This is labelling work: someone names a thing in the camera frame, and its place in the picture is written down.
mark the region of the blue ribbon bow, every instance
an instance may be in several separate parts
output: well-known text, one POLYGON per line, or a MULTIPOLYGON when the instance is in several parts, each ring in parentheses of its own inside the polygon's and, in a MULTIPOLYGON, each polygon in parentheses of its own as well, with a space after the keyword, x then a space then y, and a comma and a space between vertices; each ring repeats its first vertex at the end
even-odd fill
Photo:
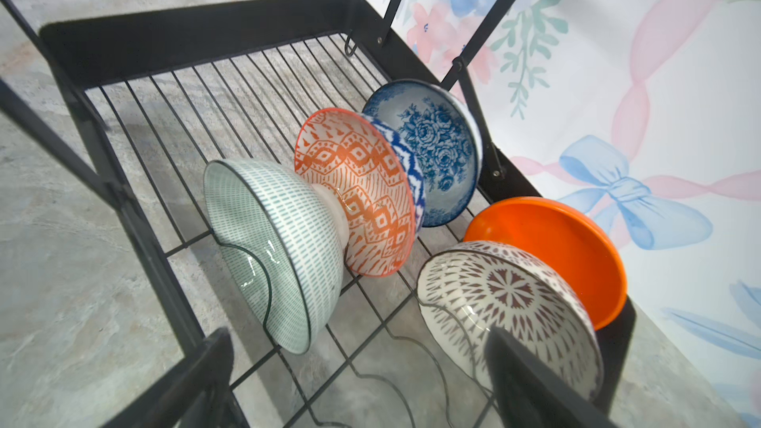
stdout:
POLYGON ((700 243, 713 231, 711 221, 698 210, 654 197, 650 188, 629 176, 629 162, 616 148, 595 136, 571 144, 560 156, 560 166, 574 178, 597 186, 559 199, 588 213, 605 195, 614 203, 594 218, 606 233, 619 212, 632 240, 645 250, 664 250, 700 243))

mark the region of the black metal frame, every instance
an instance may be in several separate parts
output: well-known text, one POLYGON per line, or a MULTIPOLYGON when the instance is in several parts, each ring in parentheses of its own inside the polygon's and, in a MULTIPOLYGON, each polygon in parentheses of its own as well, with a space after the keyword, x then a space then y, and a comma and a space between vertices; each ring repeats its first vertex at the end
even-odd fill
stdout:
MULTIPOLYGON (((223 155, 217 142, 214 141, 212 134, 209 132, 209 129, 205 127, 203 119, 201 119, 195 106, 193 106, 193 101, 185 92, 182 82, 175 74, 175 71, 180 69, 192 69, 203 84, 206 92, 214 100, 214 103, 224 116, 225 120, 227 120, 227 123, 230 124, 233 132, 241 141, 243 148, 246 149, 249 156, 252 156, 250 150, 245 143, 243 143, 241 136, 238 135, 232 122, 230 122, 229 118, 224 113, 223 108, 214 98, 214 94, 208 88, 206 82, 204 82, 202 76, 196 69, 197 66, 211 63, 230 93, 233 96, 236 96, 227 81, 224 80, 223 73, 220 72, 215 63, 229 61, 241 74, 243 79, 246 80, 233 59, 237 58, 241 60, 242 57, 247 57, 248 60, 259 69, 259 66, 251 59, 250 54, 261 52, 270 64, 272 70, 277 74, 277 70, 272 66, 270 58, 265 51, 269 51, 270 55, 272 55, 273 51, 276 51, 281 57, 283 57, 281 48, 290 47, 293 52, 296 52, 299 59, 306 66, 306 63, 299 55, 294 45, 303 43, 309 50, 309 53, 312 54, 312 57, 314 57, 314 53, 309 49, 307 40, 316 40, 325 53, 331 57, 330 59, 333 60, 336 68, 343 73, 347 81, 358 91, 360 96, 366 99, 366 96, 359 92, 357 84, 349 79, 346 72, 341 69, 330 53, 328 53, 328 50, 323 43, 330 41, 339 52, 345 53, 345 59, 351 67, 354 67, 355 71, 358 72, 359 76, 365 81, 365 84, 370 90, 374 90, 374 86, 365 80, 363 74, 358 71, 353 60, 357 60, 357 63, 365 68, 366 74, 372 76, 372 79, 377 81, 378 86, 381 82, 378 81, 375 74, 371 71, 371 68, 375 68, 386 80, 415 78, 417 80, 439 84, 439 81, 436 80, 428 68, 406 46, 406 43, 390 29, 390 24, 396 14, 396 8, 398 8, 400 0, 391 0, 391 4, 389 5, 389 9, 386 11, 384 18, 381 18, 366 0, 252 0, 231 4, 195 6, 184 9, 84 19, 66 23, 53 23, 45 25, 40 30, 39 38, 34 34, 31 27, 26 24, 10 0, 2 0, 2 2, 8 11, 14 15, 14 18, 24 29, 24 32, 26 32, 35 45, 43 51, 45 58, 51 64, 53 75, 59 85, 65 103, 71 112, 71 116, 77 125, 90 158, 92 159, 95 172, 93 172, 86 163, 81 161, 81 159, 77 157, 60 138, 57 138, 52 130, 47 128, 43 121, 38 119, 33 114, 33 111, 28 109, 24 102, 19 100, 13 92, 5 86, 5 83, 0 82, 0 103, 2 103, 5 113, 10 115, 17 124, 28 132, 29 135, 41 143, 43 147, 56 157, 68 170, 85 182, 90 189, 95 191, 117 212, 130 242, 145 269, 148 279, 158 296, 162 308, 166 313, 166 317, 180 343, 180 347, 183 352, 185 352, 185 355, 188 356, 194 353, 196 347, 203 344, 204 333, 198 320, 193 314, 193 310, 191 309, 183 290, 177 282, 167 258, 188 248, 193 243, 197 243, 206 236, 211 235, 212 232, 208 226, 208 222, 206 222, 203 216, 203 212, 193 198, 193 194, 183 180, 182 174, 172 160, 169 151, 161 142, 159 133, 156 131, 153 124, 151 124, 151 120, 145 113, 138 95, 130 87, 129 81, 138 78, 150 78, 153 85, 169 105, 170 110, 175 114, 177 120, 183 125, 185 133, 193 141, 193 145, 204 161, 206 161, 206 157, 204 157, 203 152, 201 152, 201 149, 190 135, 190 132, 185 129, 182 120, 177 117, 171 103, 166 99, 166 96, 155 81, 154 75, 158 73, 171 73, 176 84, 179 85, 187 98, 187 101, 190 103, 190 106, 193 107, 196 115, 198 115, 201 123, 204 125, 206 133, 212 138, 212 141, 220 154, 223 155), (336 34, 340 34, 339 37, 340 41, 343 42, 343 47, 340 47, 338 44, 340 42, 337 43, 334 39, 336 34), (364 55, 364 61, 361 57, 354 56, 357 49, 361 50, 364 55), (130 138, 127 128, 119 117, 119 112, 114 107, 109 98, 109 94, 104 89, 104 87, 120 82, 126 83, 129 92, 137 102, 140 111, 145 116, 151 130, 156 136, 160 147, 172 164, 172 167, 180 178, 185 191, 190 196, 195 209, 198 211, 201 219, 206 225, 206 231, 186 238, 172 220, 171 212, 168 211, 166 204, 161 199, 161 193, 151 179, 151 174, 145 163, 141 160, 135 143, 132 142, 132 138, 130 138), (135 150, 145 174, 151 181, 151 185, 156 191, 156 195, 158 195, 162 206, 166 210, 167 216, 176 230, 181 244, 168 252, 162 250, 156 234, 151 228, 146 215, 143 213, 138 200, 132 193, 125 172, 109 142, 103 119, 101 119, 86 93, 86 91, 93 89, 99 89, 100 92, 103 93, 111 111, 119 120, 120 127, 124 130, 130 145, 135 150)), ((472 83, 467 75, 467 64, 475 56, 478 49, 484 44, 491 31, 497 26, 501 17, 507 13, 513 2, 514 0, 497 0, 470 42, 463 49, 461 56, 454 61, 452 69, 441 83, 442 86, 451 88, 455 80, 459 79, 461 81, 461 87, 463 88, 463 94, 465 95, 467 104, 481 128, 486 155, 485 165, 479 180, 479 188, 489 203, 509 197, 539 195, 537 190, 528 182, 525 176, 520 174, 519 170, 511 164, 511 162, 491 141, 486 121, 483 118, 476 99, 475 90, 472 88, 472 83)), ((314 61, 319 65, 317 58, 314 58, 314 61)), ((321 73, 327 77, 338 94, 341 95, 336 83, 330 80, 329 74, 323 69, 322 65, 319 65, 319 69, 321 70, 321 73)), ((312 71, 309 71, 309 73, 319 85, 325 96, 330 98, 328 92, 319 84, 318 79, 312 74, 312 71)), ((293 94, 288 87, 285 86, 285 82, 283 82, 280 75, 278 75, 278 78, 282 82, 285 90, 290 94, 291 99, 300 108, 301 113, 304 117, 307 117, 307 112, 301 107, 298 101, 295 100, 293 94)), ((300 118, 288 105, 285 97, 281 95, 277 90, 277 87, 270 82, 269 79, 267 79, 267 81, 270 83, 272 89, 278 92, 282 102, 289 107, 294 119, 299 122, 300 118)), ((256 91, 247 80, 246 84, 251 93, 256 96, 257 100, 259 100, 256 91)), ((299 84, 306 92, 304 84, 302 82, 299 84)), ((348 102, 345 96, 341 95, 341 97, 344 101, 348 102)), ((309 96, 309 98, 312 102, 315 102, 312 96, 309 96)), ((256 128, 256 125, 244 109, 240 100, 237 97, 235 97, 235 100, 243 113, 248 117, 253 129, 259 134, 259 137, 270 151, 272 157, 279 162, 276 153, 272 151, 269 144, 267 144, 266 139, 262 137, 261 132, 256 128)), ((285 135, 280 128, 278 128, 277 123, 267 111, 267 108, 261 103, 261 100, 259 100, 259 102, 271 122, 275 125, 278 131, 280 131, 280 135, 285 138, 285 135)), ((342 288, 341 294, 356 285, 359 290, 362 291, 377 318, 380 320, 380 325, 371 336, 351 354, 347 354, 344 351, 341 344, 338 343, 338 340, 328 327, 330 335, 333 337, 346 361, 312 397, 308 399, 305 396, 304 390, 299 385, 291 367, 281 353, 280 347, 277 346, 269 351, 264 357, 256 361, 238 380, 234 381, 230 385, 230 389, 235 389, 235 387, 240 385, 246 377, 258 370, 258 368, 267 360, 277 355, 290 371, 300 396, 304 400, 304 405, 295 415, 293 415, 285 426, 293 425, 299 416, 305 411, 309 411, 315 423, 322 425, 323 423, 317 420, 311 409, 311 405, 317 400, 319 395, 321 395, 347 367, 351 367, 358 376, 379 378, 378 376, 366 376, 360 374, 354 367, 352 361, 382 330, 385 330, 392 338, 401 338, 395 336, 387 325, 393 317, 415 297, 415 292, 413 287, 409 284, 409 281, 405 279, 404 275, 401 273, 398 274, 404 281, 405 285, 410 289, 411 293, 386 318, 381 316, 364 288, 362 288, 361 276, 354 275, 352 280, 342 288)), ((616 319, 613 324, 597 333, 606 364, 606 376, 602 393, 595 401, 595 405, 605 413, 610 409, 610 403, 612 401, 615 387, 620 377, 621 369, 623 368, 623 359, 629 346, 633 324, 634 311, 629 302, 622 312, 622 315, 616 319)), ((428 351, 418 341, 411 341, 417 343, 424 350, 428 351)), ((387 380, 385 382, 392 387, 394 386, 387 380)), ((444 383, 444 390, 447 394, 448 419, 448 389, 446 383, 444 383)), ((492 406, 493 401, 494 395, 491 395, 488 403, 484 406, 482 415, 476 422, 477 426, 480 425, 483 417, 492 406)), ((235 397, 232 395, 231 391, 225 396, 224 404, 225 410, 222 423, 225 426, 247 426, 247 422, 245 421, 241 409, 237 405, 235 397)), ((412 419, 411 412, 410 417, 414 426, 415 422, 412 419)), ((328 424, 331 426, 345 426, 341 423, 328 424)))

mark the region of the orange geometric pattern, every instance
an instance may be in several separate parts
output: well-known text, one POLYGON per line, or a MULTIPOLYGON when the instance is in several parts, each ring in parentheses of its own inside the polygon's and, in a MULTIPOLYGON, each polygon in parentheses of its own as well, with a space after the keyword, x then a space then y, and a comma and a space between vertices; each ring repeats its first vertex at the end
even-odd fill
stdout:
POLYGON ((357 113, 323 109, 301 128, 294 167, 309 183, 333 190, 348 219, 348 268, 387 276, 409 257, 415 240, 413 193, 396 153, 357 113))

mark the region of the floral wallpaper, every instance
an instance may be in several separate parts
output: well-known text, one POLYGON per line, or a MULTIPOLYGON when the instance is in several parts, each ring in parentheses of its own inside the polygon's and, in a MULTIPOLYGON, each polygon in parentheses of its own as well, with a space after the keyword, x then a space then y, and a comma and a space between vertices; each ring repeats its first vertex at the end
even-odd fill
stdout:
MULTIPOLYGON (((494 1, 402 0, 394 29, 441 79, 494 1)), ((761 0, 518 0, 470 65, 498 147, 609 233, 633 300, 749 426, 760 29, 761 0)))

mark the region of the black dish rack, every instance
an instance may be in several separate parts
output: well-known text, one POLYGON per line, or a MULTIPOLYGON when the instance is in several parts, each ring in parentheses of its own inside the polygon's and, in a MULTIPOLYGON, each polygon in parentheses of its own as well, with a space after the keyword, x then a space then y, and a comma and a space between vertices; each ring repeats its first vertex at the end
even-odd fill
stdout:
MULTIPOLYGON (((286 427, 293 426, 307 412, 318 426, 347 426, 318 419, 312 408, 347 368, 358 377, 383 379, 394 387, 415 426, 402 392, 384 377, 360 374, 354 365, 380 332, 385 330, 391 338, 401 338, 391 332, 389 323, 415 298, 416 278, 412 275, 407 273, 405 277, 405 271, 400 271, 398 276, 392 276, 399 277, 409 293, 386 315, 368 296, 362 277, 346 275, 342 297, 357 286, 375 313, 378 326, 351 353, 328 327, 344 362, 308 396, 281 348, 274 344, 228 385, 233 360, 230 336, 219 330, 205 337, 168 258, 212 235, 198 192, 194 195, 191 190, 198 188, 193 179, 203 174, 199 168, 208 162, 207 156, 288 162, 293 156, 294 129, 298 132, 312 112, 330 106, 360 111, 373 91, 387 81, 401 78, 440 84, 445 89, 460 81, 485 145, 479 180, 484 205, 509 197, 539 196, 491 141, 467 72, 468 63, 514 1, 496 1, 439 82, 390 28, 401 0, 391 0, 384 17, 366 0, 252 0, 54 23, 45 25, 39 36, 10 0, 2 0, 49 62, 94 170, 2 81, 0 105, 116 211, 186 355, 182 363, 112 420, 114 426, 164 426, 186 410, 184 426, 216 423, 216 418, 208 417, 221 417, 223 426, 248 426, 233 390, 272 357, 285 365, 303 402, 286 421, 286 427), (163 111, 148 105, 156 101, 165 104, 163 111), (138 127, 135 119, 147 124, 147 128, 138 127), (172 127, 176 135, 167 134, 172 127), (138 129, 149 132, 136 132, 138 129), (178 147, 177 139, 185 142, 184 151, 178 147), (124 149, 133 155, 127 164, 124 149), (195 160, 187 159, 188 149, 197 152, 195 160), (149 153, 151 159, 158 156, 164 167, 156 168, 152 164, 155 160, 146 158, 149 153), (125 165, 141 170, 155 193, 156 201, 143 202, 149 209, 147 213, 129 184, 125 165), (167 183, 167 176, 174 184, 167 183), (165 220, 156 216, 161 211, 165 220), (210 357, 221 362, 210 363, 210 357)), ((449 232, 452 242, 462 239, 467 221, 477 211, 479 208, 475 212, 469 208, 465 216, 447 225, 444 231, 449 232)), ((437 252, 420 237, 418 243, 424 258, 437 252)), ((597 332, 605 378, 594 405, 604 414, 610 410, 634 320, 633 306, 627 301, 618 319, 597 332)), ((444 380, 446 419, 452 426, 452 387, 447 389, 444 373, 431 351, 419 340, 407 339, 433 358, 444 380)), ((484 395, 486 403, 474 428, 480 426, 492 407, 499 410, 495 395, 484 395)), ((424 420, 417 421, 426 426, 424 420)))

